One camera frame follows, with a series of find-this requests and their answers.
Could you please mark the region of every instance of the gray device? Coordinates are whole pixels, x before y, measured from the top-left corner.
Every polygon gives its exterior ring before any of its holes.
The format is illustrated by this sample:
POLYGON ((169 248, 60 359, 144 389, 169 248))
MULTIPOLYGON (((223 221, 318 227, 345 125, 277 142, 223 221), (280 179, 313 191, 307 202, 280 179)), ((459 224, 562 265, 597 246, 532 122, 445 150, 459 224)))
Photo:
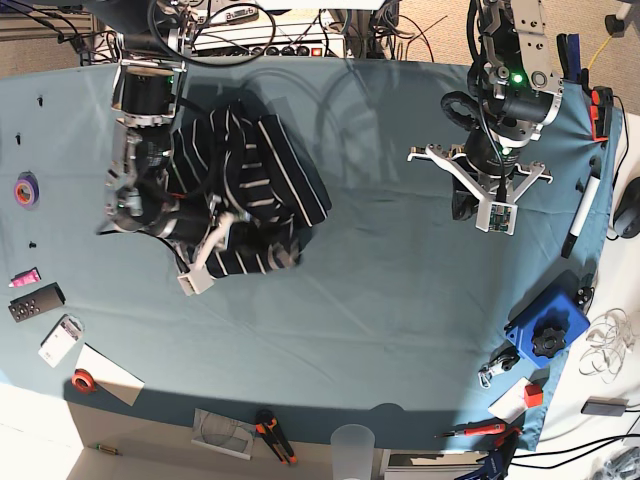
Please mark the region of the gray device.
POLYGON ((626 410, 627 405, 624 401, 587 400, 580 413, 601 417, 621 417, 626 410))

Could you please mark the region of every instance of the remote control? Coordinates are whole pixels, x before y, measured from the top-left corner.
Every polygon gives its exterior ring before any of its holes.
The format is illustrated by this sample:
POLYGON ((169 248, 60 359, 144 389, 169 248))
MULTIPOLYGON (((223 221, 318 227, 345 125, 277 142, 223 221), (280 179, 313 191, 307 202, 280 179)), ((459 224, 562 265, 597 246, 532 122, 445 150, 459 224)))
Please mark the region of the remote control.
POLYGON ((57 283, 11 301, 9 313, 16 323, 64 305, 65 298, 57 283))

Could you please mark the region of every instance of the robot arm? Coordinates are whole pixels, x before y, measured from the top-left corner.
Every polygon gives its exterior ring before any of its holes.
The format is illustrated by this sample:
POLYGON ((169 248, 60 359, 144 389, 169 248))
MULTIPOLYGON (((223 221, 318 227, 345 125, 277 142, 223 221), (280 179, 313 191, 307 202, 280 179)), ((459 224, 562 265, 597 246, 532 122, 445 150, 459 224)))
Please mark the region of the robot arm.
POLYGON ((512 235, 518 198, 536 180, 553 180, 543 164, 518 163, 522 149, 540 138, 562 102, 563 82, 551 66, 545 26, 538 0, 471 0, 467 39, 473 65, 467 86, 475 98, 452 92, 441 102, 445 115, 469 132, 467 142, 449 151, 414 147, 408 158, 433 161, 453 175, 454 220, 477 214, 480 230, 512 235), (471 115, 458 113, 455 105, 471 115), (517 186, 516 177, 524 178, 517 186))

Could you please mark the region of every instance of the metal bracket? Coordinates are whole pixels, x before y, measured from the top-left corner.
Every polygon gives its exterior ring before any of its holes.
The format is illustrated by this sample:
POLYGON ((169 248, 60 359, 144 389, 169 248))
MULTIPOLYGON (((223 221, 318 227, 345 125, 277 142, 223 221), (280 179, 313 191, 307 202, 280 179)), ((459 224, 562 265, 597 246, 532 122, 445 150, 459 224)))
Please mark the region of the metal bracket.
POLYGON ((478 370, 478 380, 484 389, 491 388, 491 379, 496 375, 502 375, 510 371, 518 363, 520 357, 513 353, 503 353, 495 360, 485 363, 478 370))
POLYGON ((507 201, 502 203, 495 201, 495 194, 483 188, 469 175, 469 172, 456 162, 456 159, 464 156, 466 154, 461 153, 459 149, 454 148, 450 152, 446 152, 440 145, 428 145, 427 148, 413 147, 407 161, 411 162, 413 159, 430 160, 456 177, 469 193, 478 200, 476 228, 484 232, 491 230, 513 235, 518 214, 516 202, 543 175, 545 175, 548 183, 550 182, 549 178, 553 180, 551 173, 546 170, 542 163, 536 162, 526 167, 518 166, 518 172, 526 175, 527 178, 515 190, 508 191, 507 201))

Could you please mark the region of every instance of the black and white striped shirt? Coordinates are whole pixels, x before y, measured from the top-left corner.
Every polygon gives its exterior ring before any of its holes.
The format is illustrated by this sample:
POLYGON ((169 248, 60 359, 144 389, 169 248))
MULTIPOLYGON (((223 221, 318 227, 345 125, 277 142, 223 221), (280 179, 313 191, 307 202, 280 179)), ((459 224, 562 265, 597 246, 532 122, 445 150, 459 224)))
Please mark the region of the black and white striped shirt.
POLYGON ((277 115, 251 121, 234 102, 178 129, 173 142, 170 192, 191 192, 212 180, 207 192, 251 216, 234 224, 227 250, 209 257, 214 278, 298 264, 298 233, 324 221, 331 202, 317 172, 309 181, 277 115))

